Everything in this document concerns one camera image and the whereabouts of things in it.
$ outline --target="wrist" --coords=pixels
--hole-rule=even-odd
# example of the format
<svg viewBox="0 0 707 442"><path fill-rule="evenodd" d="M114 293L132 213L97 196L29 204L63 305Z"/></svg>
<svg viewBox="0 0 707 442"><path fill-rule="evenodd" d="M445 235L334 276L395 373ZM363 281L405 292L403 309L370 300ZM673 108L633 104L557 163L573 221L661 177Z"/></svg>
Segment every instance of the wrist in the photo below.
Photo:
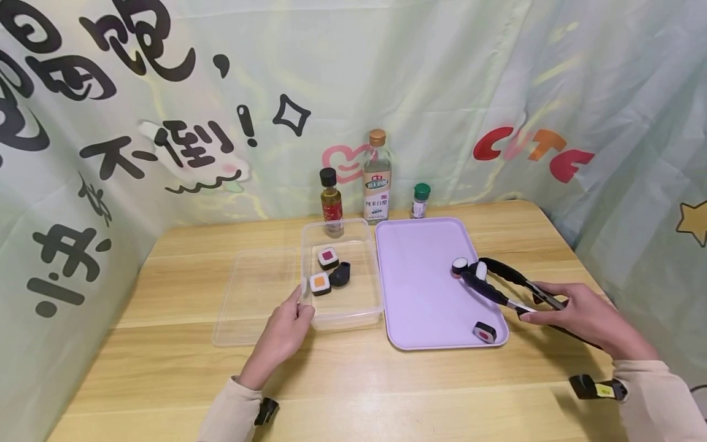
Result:
<svg viewBox="0 0 707 442"><path fill-rule="evenodd" d="M238 383L249 390L260 391L267 383L276 365L267 363L255 355L251 355L240 372Z"/></svg>
<svg viewBox="0 0 707 442"><path fill-rule="evenodd" d="M615 361L657 361L658 352L637 331L602 346Z"/></svg>

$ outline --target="green jar lid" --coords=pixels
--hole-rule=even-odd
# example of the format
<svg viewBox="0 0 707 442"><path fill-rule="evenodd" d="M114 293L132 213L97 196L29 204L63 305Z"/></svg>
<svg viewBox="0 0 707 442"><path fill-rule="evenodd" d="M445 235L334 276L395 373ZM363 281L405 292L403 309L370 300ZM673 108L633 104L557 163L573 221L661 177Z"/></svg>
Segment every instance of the green jar lid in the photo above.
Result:
<svg viewBox="0 0 707 442"><path fill-rule="evenodd" d="M424 182L421 182L415 186L415 199L427 201L427 199L430 197L430 192L432 192L430 186L428 186Z"/></svg>

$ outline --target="bottle label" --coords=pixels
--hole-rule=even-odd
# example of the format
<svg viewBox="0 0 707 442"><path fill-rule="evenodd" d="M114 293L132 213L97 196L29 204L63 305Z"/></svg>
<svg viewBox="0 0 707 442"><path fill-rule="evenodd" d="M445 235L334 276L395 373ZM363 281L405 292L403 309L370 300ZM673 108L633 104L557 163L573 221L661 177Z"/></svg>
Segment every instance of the bottle label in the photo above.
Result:
<svg viewBox="0 0 707 442"><path fill-rule="evenodd" d="M413 218L424 218L425 212L427 211L427 201L412 202L412 217Z"/></svg>
<svg viewBox="0 0 707 442"><path fill-rule="evenodd" d="M390 171L363 174L363 217L368 221L388 219Z"/></svg>
<svg viewBox="0 0 707 442"><path fill-rule="evenodd" d="M331 206L322 204L322 211L324 212L324 221L336 221L344 216L344 210L341 208L340 201Z"/></svg>

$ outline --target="red label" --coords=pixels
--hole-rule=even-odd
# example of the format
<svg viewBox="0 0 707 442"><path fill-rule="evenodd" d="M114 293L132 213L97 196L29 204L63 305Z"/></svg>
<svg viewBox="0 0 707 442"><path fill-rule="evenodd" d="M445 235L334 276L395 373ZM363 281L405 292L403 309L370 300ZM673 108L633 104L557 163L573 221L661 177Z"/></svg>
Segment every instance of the red label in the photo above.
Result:
<svg viewBox="0 0 707 442"><path fill-rule="evenodd" d="M341 202L333 206L325 206L322 204L324 212L324 221L336 221L344 216L344 210L341 208Z"/></svg>

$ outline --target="beige sleeve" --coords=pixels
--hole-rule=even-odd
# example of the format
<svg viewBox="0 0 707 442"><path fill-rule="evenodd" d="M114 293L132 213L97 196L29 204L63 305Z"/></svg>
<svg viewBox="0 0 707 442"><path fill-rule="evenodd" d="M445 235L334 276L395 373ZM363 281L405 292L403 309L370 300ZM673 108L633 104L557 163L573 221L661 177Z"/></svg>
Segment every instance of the beige sleeve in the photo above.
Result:
<svg viewBox="0 0 707 442"><path fill-rule="evenodd" d="M615 361L629 391L619 405L631 442L707 442L707 424L685 382L661 361Z"/></svg>
<svg viewBox="0 0 707 442"><path fill-rule="evenodd" d="M260 391L240 385L236 377L228 379L206 413L197 441L250 442L261 400Z"/></svg>

